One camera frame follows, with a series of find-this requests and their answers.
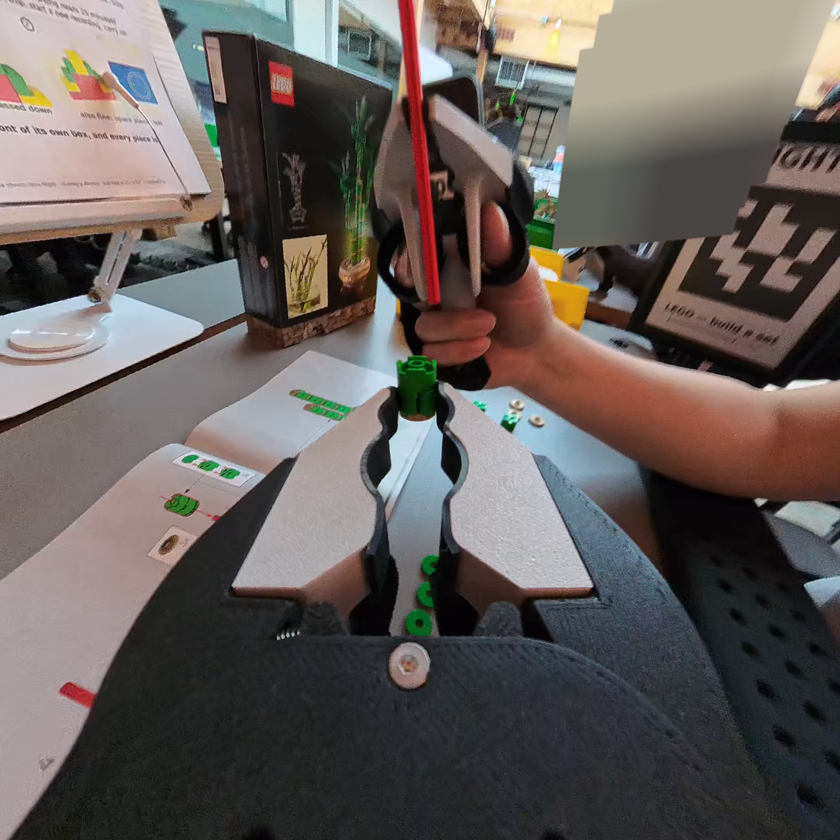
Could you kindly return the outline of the group of green round bricks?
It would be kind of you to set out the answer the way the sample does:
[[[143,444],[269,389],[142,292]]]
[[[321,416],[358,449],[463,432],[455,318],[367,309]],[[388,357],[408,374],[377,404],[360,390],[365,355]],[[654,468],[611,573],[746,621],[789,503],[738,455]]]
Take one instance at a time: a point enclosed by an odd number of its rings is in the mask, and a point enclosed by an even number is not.
[[[488,404],[486,401],[483,400],[475,400],[473,405],[478,408],[481,412],[487,414],[488,411]],[[507,411],[502,414],[499,425],[502,428],[506,429],[508,432],[513,432],[516,426],[519,424],[522,417],[522,412],[514,412],[510,409],[509,405]]]

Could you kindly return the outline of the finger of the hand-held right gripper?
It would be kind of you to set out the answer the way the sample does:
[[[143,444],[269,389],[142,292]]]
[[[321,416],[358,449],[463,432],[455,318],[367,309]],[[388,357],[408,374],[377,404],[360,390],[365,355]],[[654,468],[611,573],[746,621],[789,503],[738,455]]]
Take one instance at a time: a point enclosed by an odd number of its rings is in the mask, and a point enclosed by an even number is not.
[[[513,181],[511,151],[440,95],[428,100],[428,125],[456,193],[477,183],[481,198],[505,198]]]
[[[417,178],[407,98],[395,101],[385,122],[374,168],[373,226],[391,227],[403,209],[418,213]]]

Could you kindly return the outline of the red plastic rod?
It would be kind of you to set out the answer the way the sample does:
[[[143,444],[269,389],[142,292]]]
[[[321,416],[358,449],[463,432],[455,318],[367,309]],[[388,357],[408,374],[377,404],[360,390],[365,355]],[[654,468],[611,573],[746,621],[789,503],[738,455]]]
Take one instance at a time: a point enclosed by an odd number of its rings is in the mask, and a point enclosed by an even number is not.
[[[427,305],[441,302],[431,172],[428,161],[427,130],[424,120],[424,90],[419,64],[417,16],[414,2],[397,3],[402,37],[402,61],[405,73],[413,162],[415,171],[416,215],[419,221]]]

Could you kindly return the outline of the yellow storage bin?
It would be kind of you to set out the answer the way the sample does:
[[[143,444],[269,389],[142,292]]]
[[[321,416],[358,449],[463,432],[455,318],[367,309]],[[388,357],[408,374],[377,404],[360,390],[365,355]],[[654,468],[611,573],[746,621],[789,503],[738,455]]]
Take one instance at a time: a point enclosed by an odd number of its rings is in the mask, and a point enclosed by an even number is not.
[[[555,317],[579,331],[590,297],[588,287],[577,281],[580,270],[567,267],[569,261],[559,250],[531,245],[530,256],[539,267],[539,276],[549,294]]]

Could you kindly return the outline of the grey desk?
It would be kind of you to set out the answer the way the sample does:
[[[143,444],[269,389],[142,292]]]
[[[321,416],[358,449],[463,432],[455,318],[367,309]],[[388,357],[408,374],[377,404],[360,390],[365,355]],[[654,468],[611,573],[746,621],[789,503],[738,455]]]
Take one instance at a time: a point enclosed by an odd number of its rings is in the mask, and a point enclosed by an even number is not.
[[[32,557],[75,521],[151,452],[182,443],[206,417],[252,393],[307,350],[383,373],[406,350],[396,321],[396,300],[382,282],[374,315],[289,349],[250,338],[245,326],[238,268],[233,260],[123,289],[125,297],[199,321],[206,329],[193,343],[163,353],[131,372],[79,390],[2,423],[2,577]],[[664,569],[648,496],[631,460],[571,426],[536,397],[511,388],[474,397],[488,414],[521,396],[529,413],[516,436],[552,462],[603,509],[639,549]],[[420,582],[425,554],[438,552],[440,508],[450,483],[440,465],[442,437],[433,428],[406,480],[388,525],[400,575],[397,614],[407,613]]]

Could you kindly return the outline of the instruction sheet on stand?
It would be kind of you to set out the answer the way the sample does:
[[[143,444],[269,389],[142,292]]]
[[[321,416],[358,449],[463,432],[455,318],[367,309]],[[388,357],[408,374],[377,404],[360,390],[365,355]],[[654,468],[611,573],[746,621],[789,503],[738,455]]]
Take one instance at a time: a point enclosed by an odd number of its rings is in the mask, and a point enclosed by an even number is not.
[[[203,330],[197,321],[118,294],[132,249],[145,229],[203,223],[222,211],[224,199],[221,166],[163,11],[146,15],[161,77],[210,193],[34,205],[1,202],[3,247],[53,239],[68,245],[73,237],[110,235],[90,290],[2,315],[2,420],[147,361]]]

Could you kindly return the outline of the person's right hand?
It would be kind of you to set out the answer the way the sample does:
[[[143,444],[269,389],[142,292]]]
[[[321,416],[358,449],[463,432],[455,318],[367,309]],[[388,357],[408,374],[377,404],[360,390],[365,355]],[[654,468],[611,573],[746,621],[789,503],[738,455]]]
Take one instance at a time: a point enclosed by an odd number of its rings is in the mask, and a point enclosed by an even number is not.
[[[546,404],[558,394],[560,325],[533,259],[515,282],[484,285],[473,308],[420,304],[404,310],[402,323],[418,342],[413,352],[437,363],[442,382],[469,392],[511,386]]]

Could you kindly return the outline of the instruction booklet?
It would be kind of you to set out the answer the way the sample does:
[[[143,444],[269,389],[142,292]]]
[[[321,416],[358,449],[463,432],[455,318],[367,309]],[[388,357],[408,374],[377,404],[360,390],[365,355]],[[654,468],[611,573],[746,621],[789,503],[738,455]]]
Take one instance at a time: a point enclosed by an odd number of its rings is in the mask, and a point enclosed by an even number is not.
[[[328,432],[392,377],[306,352],[244,399],[136,465],[63,533],[2,580],[2,838],[17,838],[36,802],[67,765],[118,648],[154,591],[184,554],[282,459]],[[339,399],[304,385],[337,387]],[[104,838],[292,837],[286,793],[301,790],[284,756],[259,741],[226,764],[232,740],[205,743],[213,760],[174,816],[151,822],[118,794]]]

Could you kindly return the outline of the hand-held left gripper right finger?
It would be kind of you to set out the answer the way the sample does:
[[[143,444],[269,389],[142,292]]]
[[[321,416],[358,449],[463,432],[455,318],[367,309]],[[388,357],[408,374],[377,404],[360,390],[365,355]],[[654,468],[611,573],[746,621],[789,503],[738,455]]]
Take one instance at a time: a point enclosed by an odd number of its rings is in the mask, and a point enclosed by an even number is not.
[[[441,635],[471,635],[495,603],[580,599],[594,582],[530,449],[450,385],[436,396],[444,498],[435,571]]]

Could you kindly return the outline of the person's right forearm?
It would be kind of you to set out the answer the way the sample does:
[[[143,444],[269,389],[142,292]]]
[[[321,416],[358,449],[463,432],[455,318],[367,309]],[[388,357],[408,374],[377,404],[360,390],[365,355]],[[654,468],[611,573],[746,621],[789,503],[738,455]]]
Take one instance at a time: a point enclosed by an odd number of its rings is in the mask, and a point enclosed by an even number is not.
[[[523,390],[621,454],[731,497],[838,499],[839,387],[762,391],[608,349],[530,309]]]

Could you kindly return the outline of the single green round brick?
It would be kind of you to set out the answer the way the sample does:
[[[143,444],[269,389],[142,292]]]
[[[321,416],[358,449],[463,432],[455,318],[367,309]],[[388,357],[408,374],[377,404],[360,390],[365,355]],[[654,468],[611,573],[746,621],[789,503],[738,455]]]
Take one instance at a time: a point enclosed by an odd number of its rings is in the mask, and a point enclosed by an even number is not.
[[[423,422],[436,414],[437,362],[424,355],[410,355],[395,363],[400,415]]]

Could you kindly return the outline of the black bamboo set box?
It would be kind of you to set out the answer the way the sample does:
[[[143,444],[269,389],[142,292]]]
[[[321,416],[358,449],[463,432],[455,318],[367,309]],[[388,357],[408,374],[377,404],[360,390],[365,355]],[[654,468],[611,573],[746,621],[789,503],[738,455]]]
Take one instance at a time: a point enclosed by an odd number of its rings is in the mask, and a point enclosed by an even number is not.
[[[253,35],[203,46],[248,330],[284,349],[372,315],[392,88]]]

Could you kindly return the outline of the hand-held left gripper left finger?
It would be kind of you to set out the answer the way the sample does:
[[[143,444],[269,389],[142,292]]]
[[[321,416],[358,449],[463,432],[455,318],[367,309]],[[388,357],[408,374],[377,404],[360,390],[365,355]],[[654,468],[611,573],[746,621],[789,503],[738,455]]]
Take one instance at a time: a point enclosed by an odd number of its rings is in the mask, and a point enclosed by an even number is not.
[[[392,466],[395,387],[295,458],[233,580],[239,596],[331,604],[350,630],[388,635],[398,573],[379,486]]]

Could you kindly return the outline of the black framed marker sign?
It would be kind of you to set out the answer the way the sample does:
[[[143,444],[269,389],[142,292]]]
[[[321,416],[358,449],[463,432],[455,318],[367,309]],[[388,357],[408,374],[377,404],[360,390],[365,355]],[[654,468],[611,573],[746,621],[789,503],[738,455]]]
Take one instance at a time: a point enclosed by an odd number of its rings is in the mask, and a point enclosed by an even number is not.
[[[627,326],[751,385],[838,380],[839,127],[789,122],[731,233],[669,241]]]

